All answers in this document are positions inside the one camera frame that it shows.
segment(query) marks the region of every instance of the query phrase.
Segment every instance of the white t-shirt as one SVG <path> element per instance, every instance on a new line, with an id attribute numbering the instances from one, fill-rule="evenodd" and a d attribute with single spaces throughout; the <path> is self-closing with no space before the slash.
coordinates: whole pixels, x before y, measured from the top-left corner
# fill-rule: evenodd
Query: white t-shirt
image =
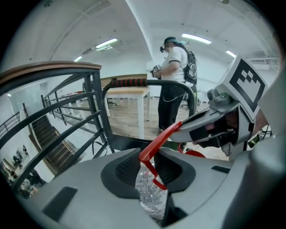
<path id="1" fill-rule="evenodd" d="M 162 64 L 162 68 L 165 68 L 169 65 L 170 62 L 177 61 L 180 63 L 180 67 L 170 76 L 162 75 L 162 80 L 170 80 L 170 81 L 179 81 L 185 82 L 184 78 L 184 68 L 187 67 L 188 64 L 188 55 L 187 52 L 181 47 L 174 47 L 172 52 L 169 53 L 166 60 Z"/>

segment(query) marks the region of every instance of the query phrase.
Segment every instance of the red handle grip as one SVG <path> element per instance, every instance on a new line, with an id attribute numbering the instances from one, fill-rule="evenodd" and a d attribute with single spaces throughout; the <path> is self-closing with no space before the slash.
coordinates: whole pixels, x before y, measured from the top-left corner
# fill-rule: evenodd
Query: red handle grip
<path id="1" fill-rule="evenodd" d="M 110 88 L 147 87 L 147 79 L 111 80 Z"/>

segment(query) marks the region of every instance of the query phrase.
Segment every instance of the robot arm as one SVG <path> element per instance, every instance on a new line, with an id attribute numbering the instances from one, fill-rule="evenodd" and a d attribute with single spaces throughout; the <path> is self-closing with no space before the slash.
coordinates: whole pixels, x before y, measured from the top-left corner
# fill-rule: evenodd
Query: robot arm
<path id="1" fill-rule="evenodd" d="M 235 160 L 246 150 L 259 111 L 257 102 L 266 90 L 261 76 L 238 55 L 216 88 L 208 91 L 210 106 L 184 120 L 171 140 L 222 148 L 230 161 Z M 230 112 L 236 113 L 237 128 L 227 124 L 226 114 Z M 207 130 L 210 123 L 214 129 Z"/>

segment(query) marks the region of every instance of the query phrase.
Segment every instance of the black pants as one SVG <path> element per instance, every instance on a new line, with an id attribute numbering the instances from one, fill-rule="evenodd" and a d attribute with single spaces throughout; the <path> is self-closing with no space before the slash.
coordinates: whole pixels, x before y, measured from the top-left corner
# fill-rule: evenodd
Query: black pants
<path id="1" fill-rule="evenodd" d="M 162 130 L 176 122 L 184 93 L 185 90 L 176 85 L 162 86 L 158 105 L 159 128 Z"/>

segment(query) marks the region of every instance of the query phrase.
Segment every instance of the black panel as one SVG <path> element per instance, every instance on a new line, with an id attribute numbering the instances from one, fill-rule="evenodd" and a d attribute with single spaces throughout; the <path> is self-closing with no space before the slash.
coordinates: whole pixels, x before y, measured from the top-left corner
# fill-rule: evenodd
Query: black panel
<path id="1" fill-rule="evenodd" d="M 206 131 L 206 127 L 203 126 L 203 127 L 198 128 L 198 129 L 195 129 L 193 131 L 190 131 L 189 135 L 190 135 L 192 141 L 197 141 L 197 140 L 206 138 L 209 134 Z"/>
<path id="2" fill-rule="evenodd" d="M 139 148 L 108 163 L 101 172 L 104 186 L 120 198 L 139 199 L 135 182 L 140 170 Z"/>
<path id="3" fill-rule="evenodd" d="M 229 171 L 231 170 L 231 169 L 229 169 L 229 168 L 221 167 L 221 166 L 218 166 L 218 165 L 215 165 L 215 166 L 212 167 L 211 169 L 212 169 L 212 170 L 219 171 L 219 172 L 222 172 L 222 173 L 225 173 L 225 174 L 229 173 Z"/>
<path id="4" fill-rule="evenodd" d="M 168 194 L 165 215 L 162 222 L 162 227 L 169 226 L 177 222 L 178 220 L 186 217 L 187 214 L 180 208 L 176 208 L 174 205 L 174 201 L 170 194 Z"/>
<path id="5" fill-rule="evenodd" d="M 189 163 L 164 153 L 163 149 L 154 156 L 154 161 L 169 193 L 185 190 L 195 179 L 196 171 Z"/>
<path id="6" fill-rule="evenodd" d="M 77 189 L 75 188 L 62 188 L 62 190 L 44 208 L 43 213 L 58 222 L 76 192 Z"/>

